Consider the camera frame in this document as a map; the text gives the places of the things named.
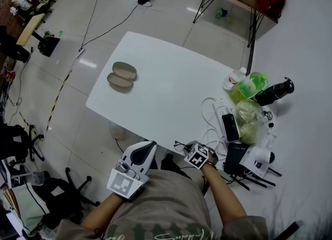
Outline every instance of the backpack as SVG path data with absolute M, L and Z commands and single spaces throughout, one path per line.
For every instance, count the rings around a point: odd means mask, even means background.
M 279 19 L 286 0 L 258 0 L 259 8 L 272 18 Z

